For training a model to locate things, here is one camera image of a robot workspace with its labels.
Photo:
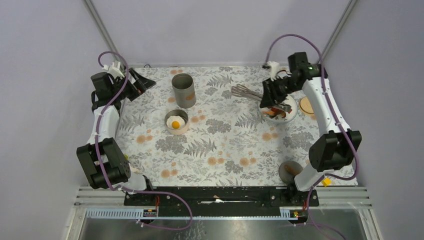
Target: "white wall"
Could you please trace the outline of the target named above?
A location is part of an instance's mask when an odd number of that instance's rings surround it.
[[[0,239],[56,240],[87,183],[76,149],[107,48],[80,0],[1,1],[0,32]]]
[[[293,33],[323,49],[349,0],[93,0],[129,64],[263,63],[271,43]],[[282,63],[314,49],[294,37],[274,46]]]
[[[385,240],[424,235],[424,1],[359,1],[326,59]]]

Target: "fried egg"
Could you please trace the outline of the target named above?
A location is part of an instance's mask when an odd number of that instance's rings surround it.
[[[166,125],[170,129],[178,130],[186,125],[184,119],[180,116],[170,116],[168,120],[166,120]]]

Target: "cylindrical container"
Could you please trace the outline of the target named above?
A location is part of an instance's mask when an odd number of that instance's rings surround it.
[[[172,129],[169,128],[167,126],[167,120],[168,118],[170,118],[171,116],[180,116],[182,119],[184,119],[185,125],[180,128],[180,129]],[[187,130],[189,129],[189,115],[187,115],[187,113],[181,109],[175,109],[172,110],[170,112],[168,112],[165,115],[165,128],[173,135],[181,135],[184,134],[185,132],[187,132]]]
[[[175,101],[183,109],[189,109],[196,103],[195,83],[192,76],[180,73],[172,78]]]

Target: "metal floor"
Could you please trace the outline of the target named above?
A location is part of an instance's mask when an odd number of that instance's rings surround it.
[[[311,210],[316,223],[329,225],[349,240],[365,240],[358,212],[354,209]],[[155,220],[152,224],[183,227],[182,220]],[[314,226],[289,226],[286,220],[194,220],[191,228],[170,231],[141,228],[134,220],[86,218],[80,240],[326,240]],[[336,239],[336,233],[324,230]]]

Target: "table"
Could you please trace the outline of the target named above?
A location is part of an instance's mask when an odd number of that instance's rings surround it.
[[[231,95],[243,84],[262,92],[269,72],[260,67],[137,68],[157,82],[134,101],[127,100],[116,142],[136,174],[146,175],[154,186],[284,186],[278,168],[293,160],[305,167],[310,146],[320,137],[317,122],[298,111],[287,124],[265,121],[252,100]],[[183,135],[170,134],[165,114],[180,109],[171,79],[189,74],[195,83],[196,104],[185,109],[190,128]],[[291,96],[299,103],[305,95]],[[352,166],[335,174],[348,177]],[[331,179],[334,186],[357,185],[356,179]]]

